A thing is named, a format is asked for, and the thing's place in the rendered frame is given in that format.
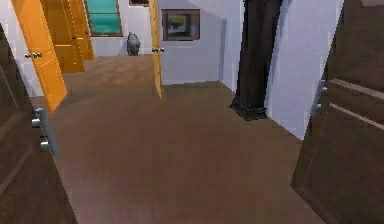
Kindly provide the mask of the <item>orange room door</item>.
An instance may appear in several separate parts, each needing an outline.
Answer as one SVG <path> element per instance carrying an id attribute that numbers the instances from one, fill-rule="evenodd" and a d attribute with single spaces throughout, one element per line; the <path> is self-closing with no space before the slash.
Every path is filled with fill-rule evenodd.
<path id="1" fill-rule="evenodd" d="M 157 5 L 156 0 L 149 0 L 149 13 L 150 13 L 150 25 L 151 25 L 151 38 L 152 38 L 152 57 L 154 68 L 154 83 L 156 91 L 160 99 L 163 98 L 162 93 L 162 70 L 160 60 L 160 41 L 158 32 L 158 20 L 157 20 Z"/>
<path id="2" fill-rule="evenodd" d="M 46 104 L 55 111 L 67 95 L 66 86 L 40 0 L 11 0 Z"/>
<path id="3" fill-rule="evenodd" d="M 69 0 L 40 0 L 54 45 L 54 50 L 63 73 L 85 70 Z"/>
<path id="4" fill-rule="evenodd" d="M 76 40 L 80 47 L 80 52 L 84 60 L 93 60 L 94 53 L 92 49 L 88 23 L 84 12 L 82 0 L 69 0 L 69 6 L 72 13 L 74 28 L 76 30 Z"/>

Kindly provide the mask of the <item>brown framed wall picture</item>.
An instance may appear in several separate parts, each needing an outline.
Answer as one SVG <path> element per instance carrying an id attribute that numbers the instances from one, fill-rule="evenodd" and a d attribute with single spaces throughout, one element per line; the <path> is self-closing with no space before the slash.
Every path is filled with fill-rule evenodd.
<path id="1" fill-rule="evenodd" d="M 162 9 L 164 41 L 195 41 L 200 39 L 199 9 Z"/>

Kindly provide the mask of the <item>dark brown room door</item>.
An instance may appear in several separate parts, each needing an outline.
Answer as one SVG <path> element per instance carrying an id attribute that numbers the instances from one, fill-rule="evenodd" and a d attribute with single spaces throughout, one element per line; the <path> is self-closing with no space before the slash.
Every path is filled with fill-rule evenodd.
<path id="1" fill-rule="evenodd" d="M 326 224 L 384 224 L 384 0 L 344 0 L 292 177 Z"/>
<path id="2" fill-rule="evenodd" d="M 0 24 L 0 224 L 78 224 Z"/>

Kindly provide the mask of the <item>tall black column cabinet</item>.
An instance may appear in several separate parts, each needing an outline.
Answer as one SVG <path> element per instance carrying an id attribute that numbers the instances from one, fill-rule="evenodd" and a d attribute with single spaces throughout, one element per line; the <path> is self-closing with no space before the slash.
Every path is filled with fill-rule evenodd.
<path id="1" fill-rule="evenodd" d="M 243 0 L 237 88 L 230 108 L 246 121 L 267 117 L 265 98 L 283 0 Z"/>

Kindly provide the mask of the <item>teal window with brown frame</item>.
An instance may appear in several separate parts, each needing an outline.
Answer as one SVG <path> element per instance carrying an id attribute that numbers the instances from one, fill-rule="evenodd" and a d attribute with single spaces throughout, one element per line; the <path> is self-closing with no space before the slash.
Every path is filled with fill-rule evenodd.
<path id="1" fill-rule="evenodd" d="M 84 0 L 91 35 L 122 36 L 118 0 Z"/>

